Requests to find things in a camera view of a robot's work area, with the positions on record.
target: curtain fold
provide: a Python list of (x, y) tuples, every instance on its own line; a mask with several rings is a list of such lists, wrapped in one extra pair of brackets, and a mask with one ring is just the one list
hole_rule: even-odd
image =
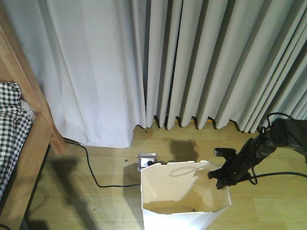
[(307, 119), (305, 0), (0, 2), (67, 138), (128, 147), (154, 116), (244, 132), (270, 112)]

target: gray curtain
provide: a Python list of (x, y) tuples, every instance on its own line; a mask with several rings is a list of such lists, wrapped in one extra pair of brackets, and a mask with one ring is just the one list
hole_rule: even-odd
[(146, 118), (171, 128), (229, 120), (254, 132), (269, 112), (306, 119), (307, 1), (153, 0)]

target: wooden bed frame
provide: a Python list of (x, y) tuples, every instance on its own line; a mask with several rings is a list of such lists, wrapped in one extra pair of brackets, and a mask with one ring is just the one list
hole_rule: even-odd
[(0, 203), (0, 223), (18, 230), (49, 144), (56, 153), (64, 153), (66, 143), (54, 126), (46, 99), (1, 5), (0, 82), (18, 83), (22, 98), (37, 112), (15, 167), (16, 176), (10, 179)]

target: power socket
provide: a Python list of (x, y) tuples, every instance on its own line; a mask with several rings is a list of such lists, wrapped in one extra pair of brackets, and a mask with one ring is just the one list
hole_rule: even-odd
[(138, 171), (140, 172), (143, 168), (148, 167), (148, 162), (157, 163), (158, 162), (158, 154), (156, 153), (139, 153), (138, 154)]

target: wooden floor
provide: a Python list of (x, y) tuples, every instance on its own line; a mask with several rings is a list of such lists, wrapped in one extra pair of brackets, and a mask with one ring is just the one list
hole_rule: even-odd
[[(140, 183), (138, 153), (158, 154), (159, 161), (208, 160), (216, 147), (241, 149), (250, 137), (233, 123), (219, 130), (207, 123), (171, 130), (136, 127), (127, 149), (90, 148), (90, 161), (100, 184)], [(307, 173), (302, 155), (278, 149), (258, 165), (256, 173), (295, 171)], [(232, 205), (208, 230), (307, 230), (307, 179), (275, 176), (254, 186), (242, 182), (230, 187)], [(84, 150), (69, 146), (65, 156), (50, 151), (28, 213), (30, 230), (141, 230), (140, 187), (98, 188), (88, 169)]]

